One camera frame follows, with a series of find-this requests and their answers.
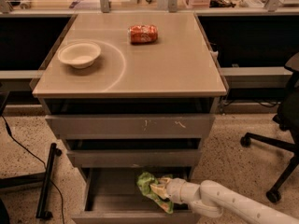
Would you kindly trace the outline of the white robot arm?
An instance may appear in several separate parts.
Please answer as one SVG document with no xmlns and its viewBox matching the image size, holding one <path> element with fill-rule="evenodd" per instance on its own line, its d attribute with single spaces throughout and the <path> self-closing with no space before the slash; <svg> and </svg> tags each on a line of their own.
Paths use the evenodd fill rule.
<svg viewBox="0 0 299 224">
<path fill-rule="evenodd" d="M 205 217 L 220 217 L 227 209 L 248 224 L 299 224 L 295 217 L 288 216 L 264 204 L 258 203 L 225 186 L 205 180 L 201 184 L 180 178 L 159 178 L 150 185 L 152 191 L 173 203 L 187 204 L 190 209 Z"/>
</svg>

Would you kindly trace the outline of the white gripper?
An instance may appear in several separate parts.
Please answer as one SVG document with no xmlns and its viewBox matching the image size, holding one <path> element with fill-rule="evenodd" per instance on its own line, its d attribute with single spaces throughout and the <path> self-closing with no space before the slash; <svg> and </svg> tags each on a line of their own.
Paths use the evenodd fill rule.
<svg viewBox="0 0 299 224">
<path fill-rule="evenodd" d="M 168 199 L 173 203 L 188 203 L 190 194 L 188 193 L 189 183 L 180 178 L 172 179 L 170 177 L 158 178 L 159 184 L 151 185 L 151 190 L 163 200 Z"/>
</svg>

